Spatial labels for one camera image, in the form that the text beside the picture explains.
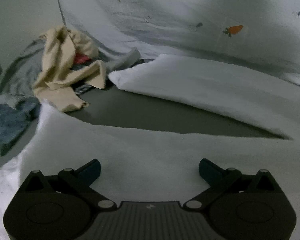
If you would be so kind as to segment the dark garment with white print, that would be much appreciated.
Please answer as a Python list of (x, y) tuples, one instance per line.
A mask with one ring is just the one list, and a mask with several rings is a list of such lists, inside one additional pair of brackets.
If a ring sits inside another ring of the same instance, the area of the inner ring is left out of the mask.
[[(151, 62), (153, 61), (153, 59), (138, 59), (137, 61), (135, 61), (133, 64), (131, 64), (130, 66), (128, 64), (124, 64), (121, 67), (119, 67), (119, 70), (124, 70), (127, 68), (132, 68), (138, 64), (142, 64), (142, 63), (147, 63), (147, 62)], [(91, 91), (93, 89), (95, 89), (95, 87), (93, 87), (92, 85), (89, 85), (87, 83), (84, 83), (83, 81), (79, 81), (73, 85), (71, 85), (71, 87), (74, 90), (74, 93), (76, 95), (83, 95), (84, 93)]]

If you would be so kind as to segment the beige garment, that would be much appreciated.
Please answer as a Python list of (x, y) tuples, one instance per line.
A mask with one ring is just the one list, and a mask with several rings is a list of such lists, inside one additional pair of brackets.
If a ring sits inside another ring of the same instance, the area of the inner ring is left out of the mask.
[(93, 40), (80, 31), (66, 26), (49, 29), (41, 36), (45, 40), (42, 57), (42, 71), (32, 85), (35, 97), (40, 101), (48, 100), (61, 112), (71, 112), (89, 106), (80, 99), (71, 85), (87, 81), (95, 88), (106, 86), (106, 67), (96, 60), (79, 70), (72, 70), (76, 54), (96, 59), (99, 49)]

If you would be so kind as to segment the red cloth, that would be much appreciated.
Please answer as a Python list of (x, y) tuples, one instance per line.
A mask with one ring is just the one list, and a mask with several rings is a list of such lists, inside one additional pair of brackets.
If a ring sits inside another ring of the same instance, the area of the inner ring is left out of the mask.
[(74, 64), (85, 64), (87, 62), (90, 62), (91, 58), (87, 55), (76, 53), (74, 57)]

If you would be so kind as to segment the grey garment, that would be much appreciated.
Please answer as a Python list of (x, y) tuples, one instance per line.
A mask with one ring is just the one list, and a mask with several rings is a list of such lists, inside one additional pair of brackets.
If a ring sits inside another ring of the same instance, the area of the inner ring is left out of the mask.
[[(32, 85), (42, 70), (42, 56), (45, 42), (34, 40), (23, 53), (0, 76), (0, 104), (15, 108), (17, 103), (34, 98)], [(116, 60), (106, 61), (107, 75), (125, 63), (129, 66), (141, 58), (137, 49), (122, 55)]]

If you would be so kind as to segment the white carrot-print bed sheet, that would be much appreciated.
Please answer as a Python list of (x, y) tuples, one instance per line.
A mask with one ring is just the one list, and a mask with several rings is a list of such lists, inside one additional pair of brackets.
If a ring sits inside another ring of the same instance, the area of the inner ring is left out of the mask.
[(300, 0), (59, 0), (109, 57), (139, 50), (254, 68), (300, 85)]

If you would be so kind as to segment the blue denim garment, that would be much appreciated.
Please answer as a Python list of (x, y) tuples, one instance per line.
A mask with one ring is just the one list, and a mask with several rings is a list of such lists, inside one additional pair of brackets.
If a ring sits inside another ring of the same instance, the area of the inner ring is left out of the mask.
[(40, 103), (37, 99), (26, 99), (15, 108), (0, 104), (0, 156), (4, 156), (38, 118)]

